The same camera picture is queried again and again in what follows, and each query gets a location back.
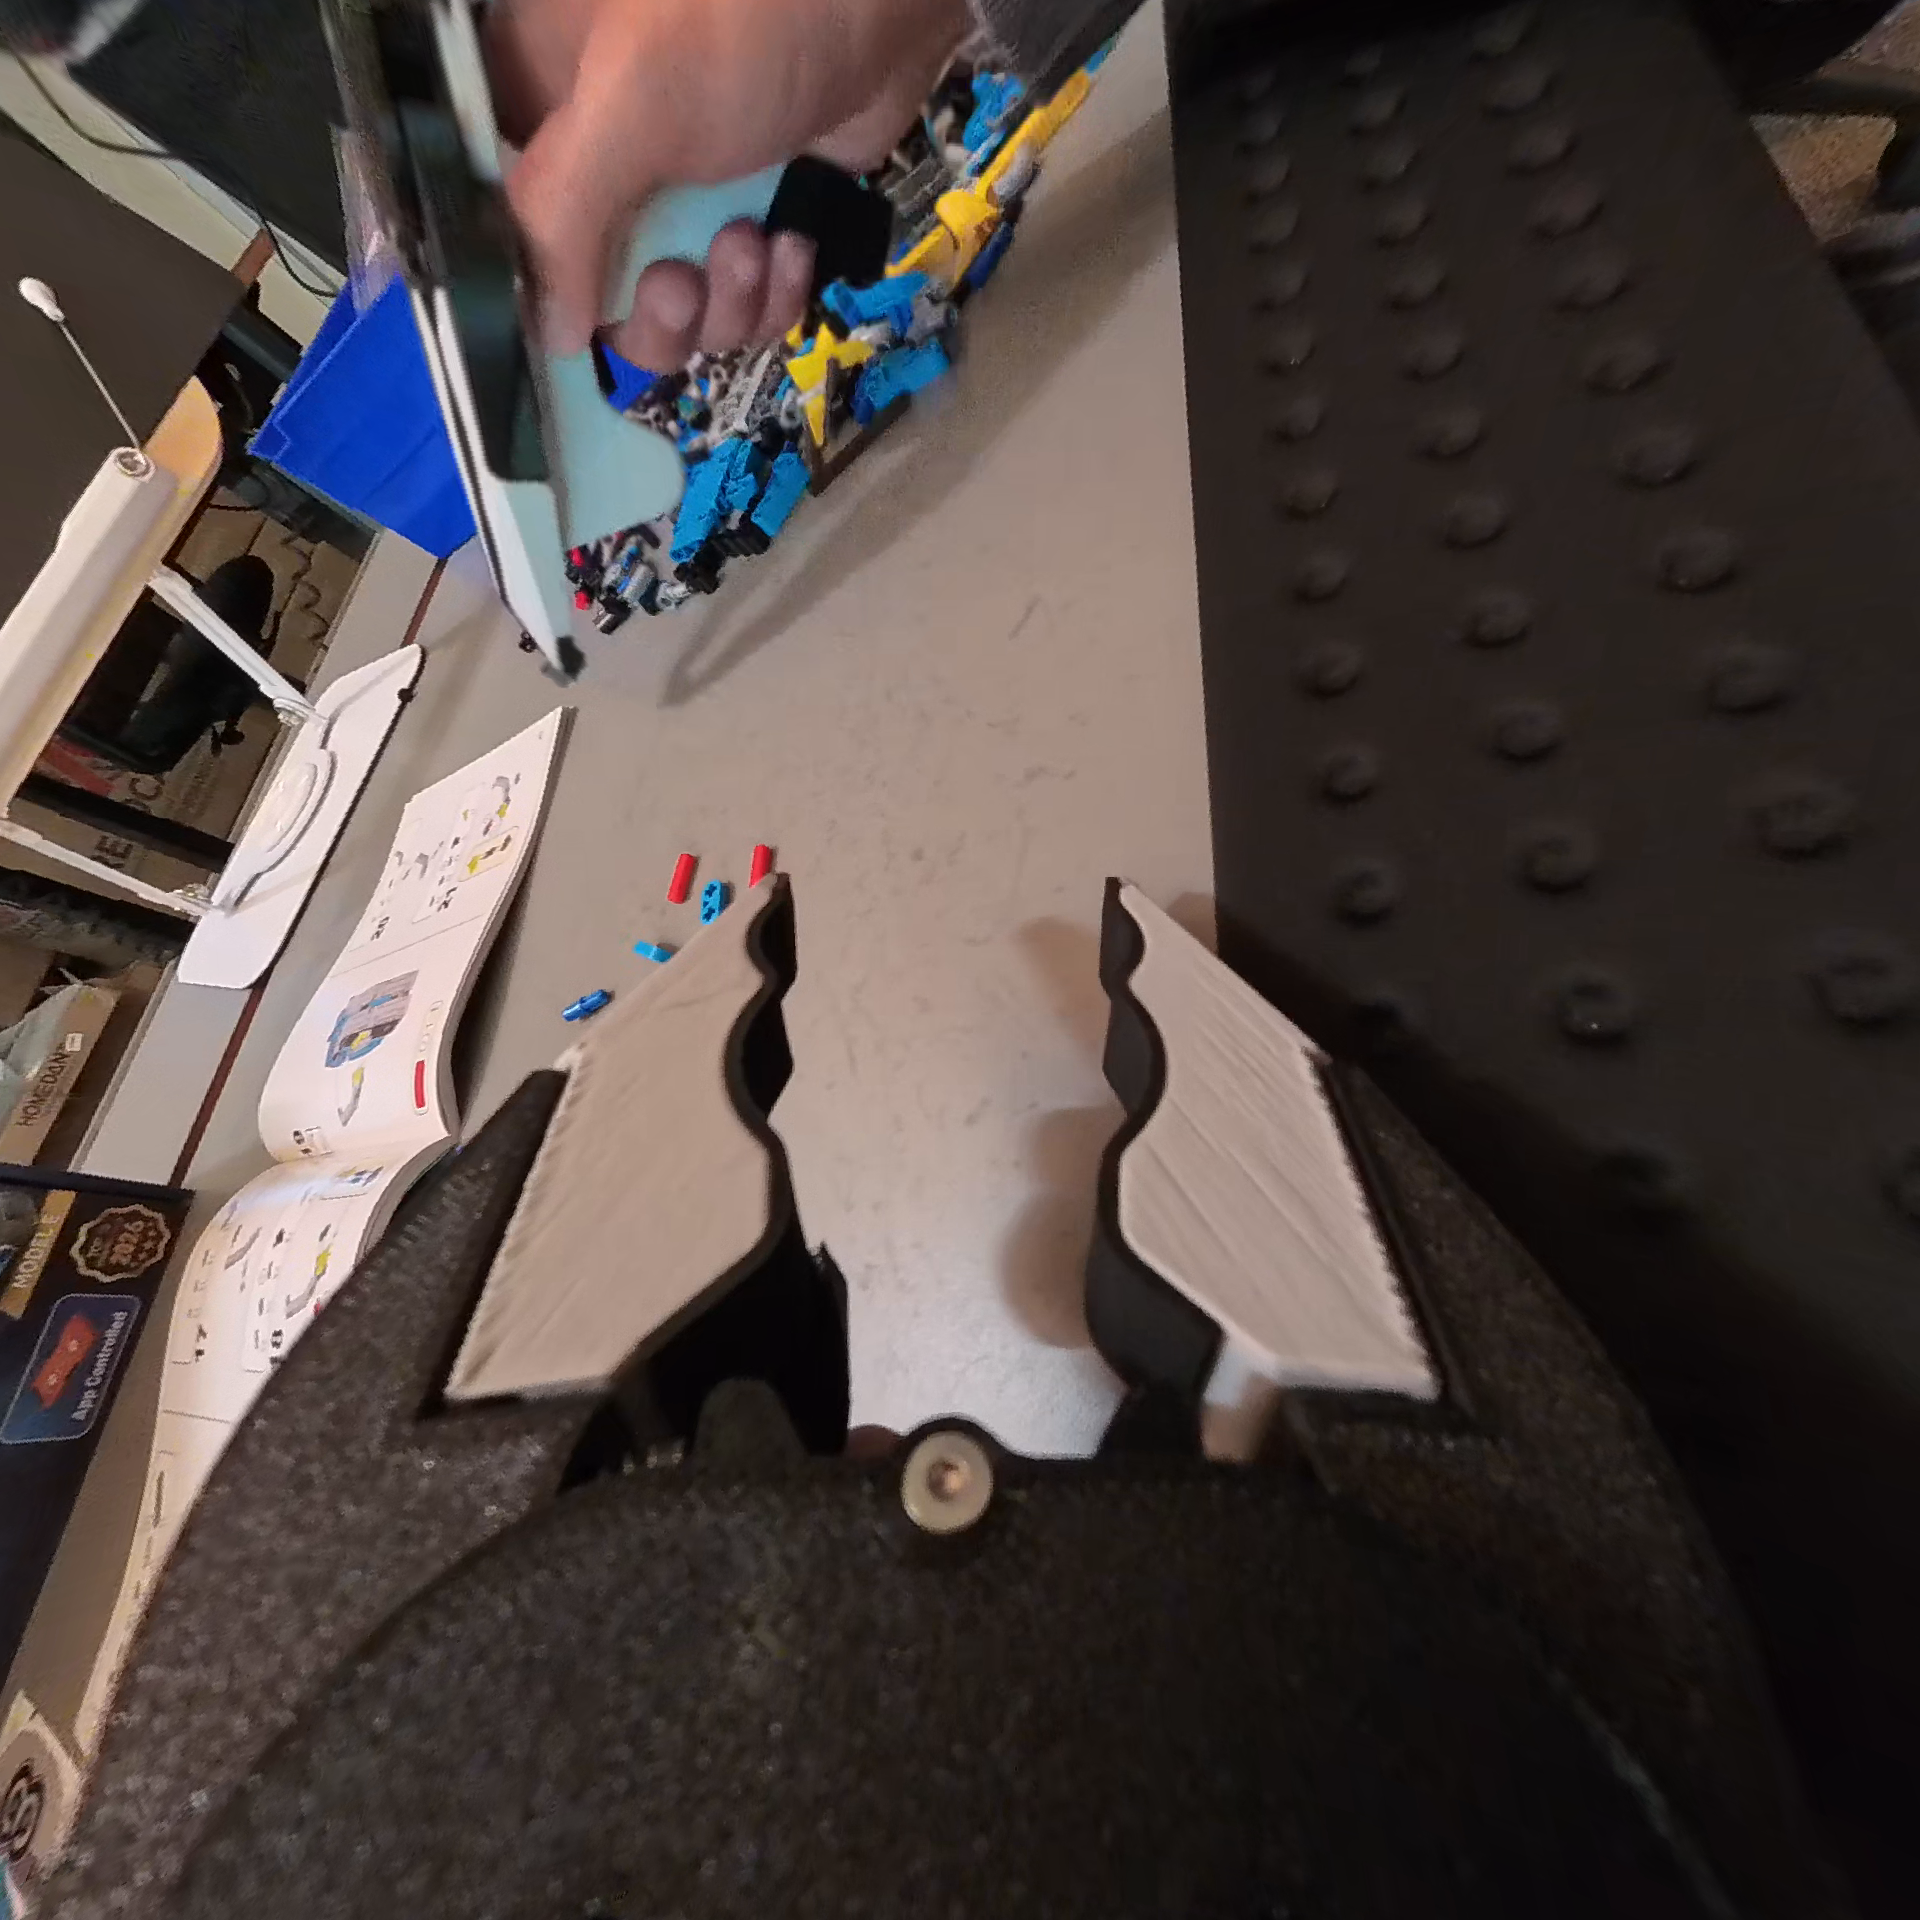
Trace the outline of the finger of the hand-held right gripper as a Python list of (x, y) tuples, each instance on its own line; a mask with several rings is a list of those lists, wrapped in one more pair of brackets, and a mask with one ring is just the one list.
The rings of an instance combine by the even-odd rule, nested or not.
[[(406, 298), (413, 310), (417, 330), (422, 345), (428, 372), (434, 381), (434, 392), (438, 400), (438, 412), (449, 431), (449, 442), (452, 450), (452, 460), (459, 468), (465, 492), (469, 498), (473, 526), (476, 526), (476, 455), (485, 448), (482, 440), (482, 417), (477, 413), (477, 404), (473, 398), (473, 384), (469, 380), (462, 349), (449, 329), (449, 301), (443, 294), (426, 293), (413, 284), (406, 286)], [(482, 549), (482, 558), (490, 568), (490, 554), (482, 545), (482, 534), (476, 526), (477, 544)]]
[(541, 473), (514, 477), (476, 455), (476, 526), (501, 606), (513, 614), (523, 650), (558, 686), (574, 686), (586, 654), (574, 634), (561, 485)]

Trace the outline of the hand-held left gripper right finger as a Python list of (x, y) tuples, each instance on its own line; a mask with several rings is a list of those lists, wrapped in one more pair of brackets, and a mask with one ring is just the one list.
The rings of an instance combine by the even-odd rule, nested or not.
[(1298, 1393), (1442, 1393), (1398, 1253), (1339, 1116), (1333, 1064), (1142, 889), (1109, 877), (1097, 933), (1093, 1344), (1202, 1455), (1251, 1462)]

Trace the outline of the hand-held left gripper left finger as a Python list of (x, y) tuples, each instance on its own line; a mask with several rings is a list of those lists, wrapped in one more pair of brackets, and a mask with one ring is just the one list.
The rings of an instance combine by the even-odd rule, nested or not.
[(718, 1384), (760, 1380), (804, 1450), (843, 1450), (849, 1287), (808, 1241), (774, 1127), (796, 981), (793, 887), (773, 873), (590, 1023), (445, 1404), (613, 1401), (662, 1441)]

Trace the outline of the pile of toy bricks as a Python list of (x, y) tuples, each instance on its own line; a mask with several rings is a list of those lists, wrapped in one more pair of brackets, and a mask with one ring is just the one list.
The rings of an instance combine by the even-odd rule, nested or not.
[(1102, 41), (1054, 90), (1011, 69), (954, 60), (876, 186), (893, 229), (883, 271), (824, 277), (803, 325), (760, 349), (693, 353), (674, 372), (611, 348), (603, 398), (660, 430), (686, 466), (676, 509), (574, 544), (565, 577), (600, 633), (716, 591), (732, 561), (766, 552), (818, 496), (954, 368), (963, 310), (1018, 237), (1049, 144), (1113, 50)]

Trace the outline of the person's right hand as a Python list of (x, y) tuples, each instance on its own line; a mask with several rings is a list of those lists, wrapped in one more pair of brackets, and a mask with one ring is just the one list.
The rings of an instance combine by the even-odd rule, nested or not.
[(809, 304), (809, 241), (732, 223), (701, 268), (662, 260), (613, 304), (638, 216), (670, 186), (803, 152), (878, 164), (971, 26), (955, 2), (493, 5), (482, 42), (545, 345), (574, 353), (609, 330), (666, 372), (787, 334)]

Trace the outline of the blue plastic bin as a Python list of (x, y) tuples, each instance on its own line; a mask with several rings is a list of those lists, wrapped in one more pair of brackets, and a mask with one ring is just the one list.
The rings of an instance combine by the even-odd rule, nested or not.
[(405, 279), (344, 290), (249, 450), (334, 508), (434, 559), (476, 537)]

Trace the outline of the white instruction booklet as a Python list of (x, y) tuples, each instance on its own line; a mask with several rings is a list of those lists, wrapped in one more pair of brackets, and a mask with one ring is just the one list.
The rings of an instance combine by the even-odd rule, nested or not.
[(129, 1566), (76, 1716), (93, 1760), (160, 1570), (269, 1375), (462, 1127), (452, 1044), (545, 822), (561, 706), (417, 793), (256, 1103), (273, 1160), (182, 1261)]

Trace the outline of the dark partition panel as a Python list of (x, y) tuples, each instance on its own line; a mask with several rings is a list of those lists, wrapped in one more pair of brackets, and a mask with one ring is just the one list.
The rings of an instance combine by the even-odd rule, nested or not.
[(2, 600), (50, 558), (112, 448), (144, 440), (244, 286), (2, 133)]

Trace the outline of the dark blue toy set box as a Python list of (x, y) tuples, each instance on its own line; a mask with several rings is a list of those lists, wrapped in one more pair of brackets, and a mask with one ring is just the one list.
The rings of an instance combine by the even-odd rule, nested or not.
[(185, 1189), (2, 1166), (5, 1669), (192, 1205)]

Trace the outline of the brown cardboard box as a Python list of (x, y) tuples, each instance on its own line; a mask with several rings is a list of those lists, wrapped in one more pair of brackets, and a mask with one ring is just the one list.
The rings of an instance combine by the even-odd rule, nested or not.
[(2, 1033), (2, 1164), (29, 1166), (52, 1133), (121, 992), (72, 982)]

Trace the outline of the black dimpled pad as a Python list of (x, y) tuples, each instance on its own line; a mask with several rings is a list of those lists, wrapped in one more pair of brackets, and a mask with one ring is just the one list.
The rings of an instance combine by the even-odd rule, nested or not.
[(1916, 1916), (1916, 415), (1686, 5), (1171, 5), (1222, 944), (1588, 1319)]

